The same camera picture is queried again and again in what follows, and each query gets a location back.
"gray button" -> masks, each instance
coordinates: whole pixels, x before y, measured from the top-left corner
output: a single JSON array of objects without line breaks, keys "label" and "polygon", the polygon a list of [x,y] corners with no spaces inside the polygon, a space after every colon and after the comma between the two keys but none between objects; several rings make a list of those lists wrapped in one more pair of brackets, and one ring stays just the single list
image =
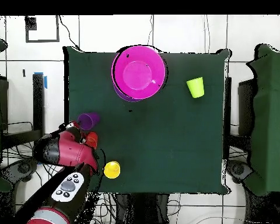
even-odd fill
[{"label": "gray button", "polygon": [[63,181],[61,184],[61,189],[64,191],[74,191],[75,188],[75,184],[71,181]]}]

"blue tape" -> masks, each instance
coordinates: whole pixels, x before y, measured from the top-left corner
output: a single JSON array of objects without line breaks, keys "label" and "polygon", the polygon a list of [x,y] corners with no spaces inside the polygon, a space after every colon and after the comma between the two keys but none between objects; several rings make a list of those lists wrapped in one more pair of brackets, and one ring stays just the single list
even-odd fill
[{"label": "blue tape", "polygon": [[47,76],[44,77],[44,87],[47,89],[48,85],[47,85]]}]

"lime green cup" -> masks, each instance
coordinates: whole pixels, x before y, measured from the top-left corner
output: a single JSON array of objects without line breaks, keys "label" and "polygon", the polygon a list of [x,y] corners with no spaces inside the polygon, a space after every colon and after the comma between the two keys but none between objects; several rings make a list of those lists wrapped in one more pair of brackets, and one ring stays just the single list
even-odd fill
[{"label": "lime green cup", "polygon": [[193,98],[198,98],[204,95],[203,78],[195,78],[187,81],[188,88]]}]

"cup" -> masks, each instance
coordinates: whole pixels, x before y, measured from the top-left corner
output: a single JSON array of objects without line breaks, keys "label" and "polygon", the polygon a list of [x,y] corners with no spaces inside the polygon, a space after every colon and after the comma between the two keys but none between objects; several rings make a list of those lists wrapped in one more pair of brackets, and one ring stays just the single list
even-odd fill
[{"label": "cup", "polygon": [[117,178],[120,174],[120,165],[116,161],[108,162],[104,168],[104,174],[109,179]]},{"label": "cup", "polygon": [[97,134],[93,131],[90,131],[86,137],[86,144],[90,147],[96,149],[97,147]]},{"label": "cup", "polygon": [[198,98],[204,95],[203,78],[195,78],[187,81],[188,88],[193,98]]},{"label": "cup", "polygon": [[84,131],[92,129],[100,121],[97,113],[83,113],[78,117],[78,124]]}]

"magenta bowl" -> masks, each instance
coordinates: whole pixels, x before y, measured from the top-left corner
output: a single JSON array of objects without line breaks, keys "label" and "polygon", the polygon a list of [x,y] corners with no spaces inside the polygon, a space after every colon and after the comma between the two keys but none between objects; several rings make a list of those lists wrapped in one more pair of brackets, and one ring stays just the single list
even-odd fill
[{"label": "magenta bowl", "polygon": [[160,90],[165,79],[165,66],[153,49],[136,45],[115,57],[111,73],[115,90],[127,96],[128,101],[142,100]]}]

